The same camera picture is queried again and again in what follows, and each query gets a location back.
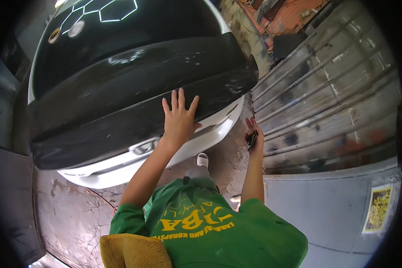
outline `white car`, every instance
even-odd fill
[[[39,42],[29,80],[30,150],[95,189],[128,182],[164,131],[161,99],[183,87],[202,124],[175,165],[220,142],[258,69],[208,0],[65,2]]]

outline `cracked concrete floor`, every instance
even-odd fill
[[[233,209],[237,204],[230,198],[241,193],[249,157],[243,139],[247,129],[242,119],[252,116],[250,100],[251,96],[246,96],[240,120],[230,133],[205,152],[209,156],[210,175]],[[192,157],[165,170],[158,186],[182,178],[194,164]],[[37,171],[34,181],[38,223],[46,250],[75,268],[103,267],[99,239],[109,233],[112,207],[117,206],[126,184],[93,190],[103,200],[56,171]]]

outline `pant leg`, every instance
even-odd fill
[[[213,178],[211,178],[208,170],[204,166],[200,166],[200,165],[196,165],[193,168],[190,168],[186,172],[186,176],[188,176],[189,178],[209,178],[209,179],[213,180]]]

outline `green shirt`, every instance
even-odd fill
[[[307,238],[258,199],[231,209],[214,182],[178,179],[156,189],[143,210],[118,207],[110,234],[163,240],[173,267],[298,267]]]

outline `foot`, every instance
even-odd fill
[[[205,153],[198,154],[197,165],[205,166],[208,169],[208,156]]]

